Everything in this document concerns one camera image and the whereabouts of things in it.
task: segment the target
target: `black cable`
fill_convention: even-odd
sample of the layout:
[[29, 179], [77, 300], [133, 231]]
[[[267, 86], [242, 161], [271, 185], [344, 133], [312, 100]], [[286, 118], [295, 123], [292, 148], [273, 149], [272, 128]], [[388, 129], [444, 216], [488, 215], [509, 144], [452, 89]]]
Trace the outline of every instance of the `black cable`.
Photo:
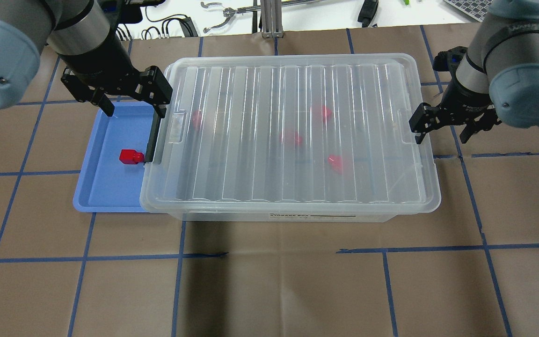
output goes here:
[[[257, 0], [253, 0], [253, 6], [257, 6]], [[251, 27], [251, 32], [255, 34], [258, 31], [259, 29], [257, 28], [257, 11], [253, 11], [253, 26]]]
[[120, 33], [122, 33], [122, 36], [124, 37], [124, 40], [122, 41], [128, 41], [128, 36], [126, 36], [126, 33], [124, 32], [124, 30], [122, 30], [122, 28], [118, 27], [116, 28], [116, 30], [120, 30]]
[[116, 35], [118, 35], [118, 38], [120, 38], [120, 41], [124, 41], [124, 37], [122, 36], [122, 33], [120, 33], [120, 28], [116, 28]]
[[152, 27], [149, 27], [147, 28], [146, 30], [144, 30], [143, 32], [141, 32], [141, 37], [143, 37], [143, 33], [144, 33], [144, 38], [143, 40], [147, 40], [147, 34], [149, 34], [149, 36], [151, 36], [151, 40], [153, 39], [153, 35], [151, 34], [151, 32], [149, 30], [151, 29], [155, 29], [155, 31], [158, 33], [158, 36], [161, 37], [161, 32], [159, 31], [159, 29], [155, 26], [152, 26]]
[[180, 22], [180, 25], [185, 27], [186, 30], [189, 32], [189, 36], [190, 37], [193, 37], [195, 36], [195, 34], [193, 34], [193, 31], [191, 30], [191, 28], [189, 27], [188, 23], [186, 21], [184, 21], [184, 19], [180, 19], [179, 17], [171, 17], [169, 19], [166, 19], [165, 21], [162, 22], [161, 24], [161, 31], [162, 33], [164, 32], [164, 27], [165, 27], [165, 32], [167, 34], [169, 34], [169, 23], [173, 20], [176, 20], [178, 22]]
[[130, 34], [130, 29], [128, 29], [128, 26], [126, 26], [126, 23], [123, 23], [124, 28], [126, 28], [126, 32], [128, 33], [128, 37], [130, 38], [129, 41], [132, 41], [132, 35]]
[[183, 15], [184, 17], [188, 17], [187, 15], [184, 15], [184, 14], [174, 14], [174, 15], [170, 15], [168, 17], [164, 17], [163, 19], [151, 20], [151, 19], [149, 19], [149, 14], [147, 13], [147, 9], [148, 9], [148, 7], [145, 7], [145, 17], [147, 18], [147, 20], [149, 20], [149, 22], [161, 22], [161, 21], [164, 21], [165, 19], [169, 19], [170, 17], [177, 16], [177, 15]]

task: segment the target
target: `black clamp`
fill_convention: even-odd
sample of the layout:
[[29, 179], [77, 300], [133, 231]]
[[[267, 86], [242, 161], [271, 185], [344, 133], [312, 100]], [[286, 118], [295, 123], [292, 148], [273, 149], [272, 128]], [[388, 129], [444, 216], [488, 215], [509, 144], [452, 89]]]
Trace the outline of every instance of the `black clamp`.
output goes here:
[[108, 95], [126, 95], [138, 101], [144, 101], [153, 106], [155, 110], [153, 124], [149, 134], [149, 143], [145, 162], [153, 161], [155, 144], [161, 120], [165, 117], [166, 105], [172, 96], [172, 87], [157, 66], [150, 66], [145, 71], [132, 71], [124, 74], [120, 79], [107, 81], [109, 85], [102, 85], [91, 89], [80, 81], [79, 77], [69, 69], [64, 69], [62, 83], [78, 102], [90, 102], [99, 107], [108, 117], [114, 114], [114, 105]]
[[[421, 144], [426, 134], [433, 130], [438, 130], [448, 125], [466, 125], [459, 138], [461, 143], [466, 143], [469, 138], [481, 131], [490, 131], [494, 125], [502, 123], [498, 119], [496, 110], [487, 108], [491, 104], [489, 96], [485, 94], [474, 94], [462, 88], [456, 79], [456, 70], [467, 52], [466, 47], [456, 47], [449, 51], [441, 51], [434, 58], [432, 68], [435, 71], [449, 71], [452, 82], [444, 94], [442, 102], [435, 107], [428, 103], [420, 104], [412, 117], [409, 119], [409, 126], [415, 135], [415, 142]], [[475, 107], [460, 104], [462, 100], [470, 97], [471, 101], [481, 101]]]
[[365, 0], [363, 6], [361, 6], [361, 11], [359, 11], [359, 17], [357, 22], [361, 23], [361, 27], [368, 27], [371, 21], [376, 16], [378, 10], [378, 0]]

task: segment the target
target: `clear plastic storage box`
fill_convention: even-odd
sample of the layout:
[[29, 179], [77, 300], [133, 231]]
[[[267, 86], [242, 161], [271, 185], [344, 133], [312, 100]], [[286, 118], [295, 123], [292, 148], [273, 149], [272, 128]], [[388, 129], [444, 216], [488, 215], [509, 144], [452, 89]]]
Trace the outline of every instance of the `clear plastic storage box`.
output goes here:
[[430, 139], [405, 54], [185, 58], [141, 205], [182, 220], [383, 222], [431, 212]]

